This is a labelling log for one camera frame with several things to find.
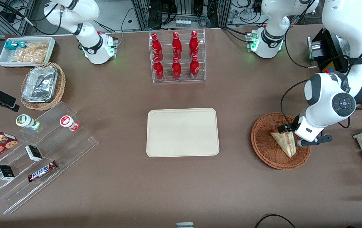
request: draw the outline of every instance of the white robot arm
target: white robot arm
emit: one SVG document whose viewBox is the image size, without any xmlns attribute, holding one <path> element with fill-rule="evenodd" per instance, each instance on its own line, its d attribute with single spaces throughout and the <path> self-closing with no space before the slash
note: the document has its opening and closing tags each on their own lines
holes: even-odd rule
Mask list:
<svg viewBox="0 0 362 228">
<path fill-rule="evenodd" d="M 284 35 L 290 27 L 287 16 L 300 15 L 304 10 L 312 12 L 319 0 L 263 0 L 261 11 L 268 16 L 267 26 L 253 30 L 251 52 L 261 58 L 274 57 L 281 48 Z"/>
<path fill-rule="evenodd" d="M 117 41 L 99 34 L 90 23 L 100 14 L 94 0 L 55 0 L 45 4 L 43 12 L 50 23 L 60 25 L 76 36 L 90 62 L 102 64 L 116 55 Z"/>
<path fill-rule="evenodd" d="M 310 106 L 291 125 L 291 130 L 304 139 L 299 146 L 317 144 L 319 133 L 352 115 L 356 102 L 362 99 L 362 0 L 326 0 L 322 22 L 327 30 L 349 43 L 351 64 L 346 75 L 317 73 L 306 82 L 304 95 Z"/>
</svg>

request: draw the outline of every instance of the wicker basket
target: wicker basket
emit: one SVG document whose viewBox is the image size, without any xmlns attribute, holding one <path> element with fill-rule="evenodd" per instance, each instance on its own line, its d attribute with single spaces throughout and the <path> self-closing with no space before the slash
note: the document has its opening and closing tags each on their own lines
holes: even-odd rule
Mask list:
<svg viewBox="0 0 362 228">
<path fill-rule="evenodd" d="M 289 121 L 294 118 L 287 115 Z M 271 131 L 286 123 L 281 113 L 269 113 L 260 117 L 252 129 L 252 145 L 254 151 L 267 165 L 279 170 L 293 170 L 303 165 L 309 158 L 311 147 L 296 146 L 296 153 L 288 157 L 271 136 Z M 295 141 L 300 138 L 294 134 Z"/>
<path fill-rule="evenodd" d="M 21 102 L 25 107 L 30 108 L 30 109 L 35 109 L 38 111 L 45 111 L 45 110 L 51 109 L 54 106 L 56 106 L 60 102 L 61 98 L 63 97 L 64 87 L 66 85 L 66 77 L 64 75 L 64 72 L 61 70 L 61 68 L 57 64 L 55 64 L 53 62 L 48 62 L 45 64 L 41 64 L 39 66 L 36 66 L 35 68 L 44 68 L 44 67 L 54 67 L 54 68 L 58 69 L 58 71 L 59 71 L 53 100 L 49 103 L 29 103 L 29 102 L 23 101 L 21 98 Z M 28 76 L 29 76 L 29 72 L 26 74 L 26 77 L 23 80 L 23 84 L 21 86 L 21 92 L 23 92 L 23 89 L 25 88 L 26 80 L 28 79 Z"/>
</svg>

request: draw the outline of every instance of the bottle cap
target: bottle cap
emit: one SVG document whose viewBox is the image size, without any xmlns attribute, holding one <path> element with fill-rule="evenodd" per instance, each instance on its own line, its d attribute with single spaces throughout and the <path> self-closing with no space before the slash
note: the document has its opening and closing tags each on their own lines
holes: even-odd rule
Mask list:
<svg viewBox="0 0 362 228">
<path fill-rule="evenodd" d="M 63 127 L 71 127 L 71 125 L 73 125 L 73 122 L 74 120 L 70 116 L 64 116 L 60 119 L 60 125 Z"/>
<path fill-rule="evenodd" d="M 30 116 L 26 114 L 21 114 L 16 118 L 15 123 L 20 127 L 26 127 L 31 124 L 31 121 L 32 118 Z"/>
</svg>

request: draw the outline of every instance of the coca-cola bottle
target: coca-cola bottle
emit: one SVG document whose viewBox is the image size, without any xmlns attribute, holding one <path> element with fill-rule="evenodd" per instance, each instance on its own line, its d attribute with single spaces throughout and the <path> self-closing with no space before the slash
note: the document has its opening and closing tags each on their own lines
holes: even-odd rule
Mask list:
<svg viewBox="0 0 362 228">
<path fill-rule="evenodd" d="M 181 80 L 181 64 L 178 62 L 178 57 L 172 58 L 172 77 L 174 80 Z"/>
<path fill-rule="evenodd" d="M 192 61 L 190 64 L 190 77 L 191 79 L 198 79 L 199 74 L 199 63 L 198 63 L 198 56 L 194 54 L 192 56 Z"/>
<path fill-rule="evenodd" d="M 192 31 L 191 32 L 191 40 L 190 40 L 190 58 L 192 58 L 192 56 L 198 55 L 198 50 L 199 50 L 199 41 L 198 41 L 198 33 L 196 31 Z"/>
<path fill-rule="evenodd" d="M 174 53 L 174 56 L 178 57 L 178 60 L 182 58 L 182 44 L 178 32 L 172 34 L 172 53 Z"/>
<path fill-rule="evenodd" d="M 161 65 L 159 58 L 157 56 L 153 58 L 153 62 L 154 62 L 153 64 L 154 74 L 156 75 L 157 80 L 163 81 L 164 80 L 163 65 Z"/>
<path fill-rule="evenodd" d="M 158 57 L 159 61 L 163 60 L 163 49 L 161 48 L 161 43 L 158 41 L 157 39 L 157 34 L 153 33 L 152 34 L 152 49 L 153 49 L 153 54 L 154 56 Z"/>
</svg>

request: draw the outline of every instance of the snickers bar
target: snickers bar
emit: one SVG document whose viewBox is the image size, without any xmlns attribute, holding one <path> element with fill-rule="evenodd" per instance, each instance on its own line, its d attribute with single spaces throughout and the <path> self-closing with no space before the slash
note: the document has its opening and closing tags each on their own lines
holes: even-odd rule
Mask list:
<svg viewBox="0 0 362 228">
<path fill-rule="evenodd" d="M 29 175 L 28 176 L 29 183 L 34 181 L 34 179 L 43 176 L 45 173 L 49 172 L 50 170 L 52 170 L 56 167 L 58 167 L 56 164 L 56 161 L 49 163 L 47 166 L 39 169 L 38 171 L 34 172 L 32 175 Z"/>
</svg>

